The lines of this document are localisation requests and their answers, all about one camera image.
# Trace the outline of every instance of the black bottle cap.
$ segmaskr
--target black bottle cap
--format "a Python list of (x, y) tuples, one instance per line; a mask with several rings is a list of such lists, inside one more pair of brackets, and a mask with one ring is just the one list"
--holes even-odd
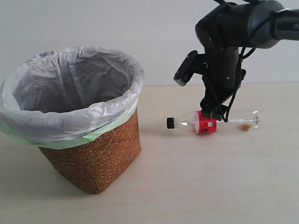
[(174, 129), (174, 118), (167, 118), (167, 128)]

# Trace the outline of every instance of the clear plastic bottle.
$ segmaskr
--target clear plastic bottle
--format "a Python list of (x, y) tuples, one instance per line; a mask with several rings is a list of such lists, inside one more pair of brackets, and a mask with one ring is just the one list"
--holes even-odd
[(224, 122), (203, 117), (201, 111), (191, 111), (178, 118), (167, 118), (167, 128), (180, 128), (197, 134), (233, 130), (251, 131), (257, 129), (261, 121), (258, 111), (246, 112), (246, 117), (244, 117), (244, 113), (235, 112), (234, 115), (234, 112), (230, 112), (231, 114), (228, 122)]

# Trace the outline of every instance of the trash bag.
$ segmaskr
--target trash bag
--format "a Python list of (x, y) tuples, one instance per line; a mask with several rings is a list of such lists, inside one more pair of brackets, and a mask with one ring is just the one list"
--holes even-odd
[(131, 113), (143, 82), (140, 63), (120, 50), (83, 46), (39, 54), (1, 85), (0, 130), (36, 144), (80, 138)]

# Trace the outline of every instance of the table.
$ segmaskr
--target table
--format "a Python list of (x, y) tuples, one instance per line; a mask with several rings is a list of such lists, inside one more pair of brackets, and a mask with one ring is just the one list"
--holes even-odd
[(243, 84), (231, 113), (258, 110), (253, 132), (166, 128), (199, 109), (203, 86), (144, 87), (142, 152), (100, 195), (57, 173), (38, 148), (0, 135), (0, 224), (297, 224), (299, 84)]

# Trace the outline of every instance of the bottle label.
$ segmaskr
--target bottle label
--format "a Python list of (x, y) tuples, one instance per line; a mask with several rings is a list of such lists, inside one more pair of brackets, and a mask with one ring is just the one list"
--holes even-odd
[(217, 120), (206, 118), (198, 111), (199, 116), (199, 134), (200, 133), (214, 133), (217, 130)]

